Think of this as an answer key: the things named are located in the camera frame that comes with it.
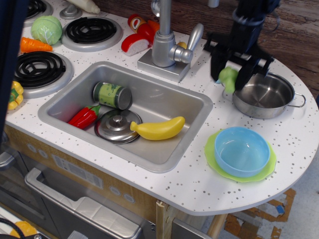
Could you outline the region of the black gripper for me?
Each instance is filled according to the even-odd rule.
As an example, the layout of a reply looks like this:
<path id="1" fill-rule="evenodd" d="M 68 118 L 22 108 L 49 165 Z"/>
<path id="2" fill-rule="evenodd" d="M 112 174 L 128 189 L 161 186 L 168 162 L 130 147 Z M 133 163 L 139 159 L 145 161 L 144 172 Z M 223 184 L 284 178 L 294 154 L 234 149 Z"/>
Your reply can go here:
<path id="1" fill-rule="evenodd" d="M 210 52 L 211 77 L 215 82 L 229 61 L 242 66 L 235 82 L 236 91 L 242 90 L 253 75 L 267 75 L 274 58 L 257 43 L 265 18 L 265 14 L 251 18 L 234 14 L 229 34 L 217 32 L 207 34 L 204 50 Z"/>

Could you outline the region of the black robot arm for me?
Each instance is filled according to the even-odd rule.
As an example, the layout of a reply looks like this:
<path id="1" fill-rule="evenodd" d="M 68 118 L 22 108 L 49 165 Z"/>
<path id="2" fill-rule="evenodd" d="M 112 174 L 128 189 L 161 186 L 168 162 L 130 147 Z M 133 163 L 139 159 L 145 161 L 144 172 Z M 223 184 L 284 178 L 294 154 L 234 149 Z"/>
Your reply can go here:
<path id="1" fill-rule="evenodd" d="M 241 0 L 233 12 L 233 26 L 229 35 L 211 33 L 209 38 L 224 41 L 227 51 L 247 53 L 261 58 L 268 54 L 257 45 L 266 15 L 274 11 L 280 2 L 278 0 Z M 13 67 L 17 61 L 18 38 L 23 27 L 23 17 L 28 1 L 4 0 L 0 2 L 0 130 L 3 131 L 9 100 L 10 87 L 13 79 Z"/>

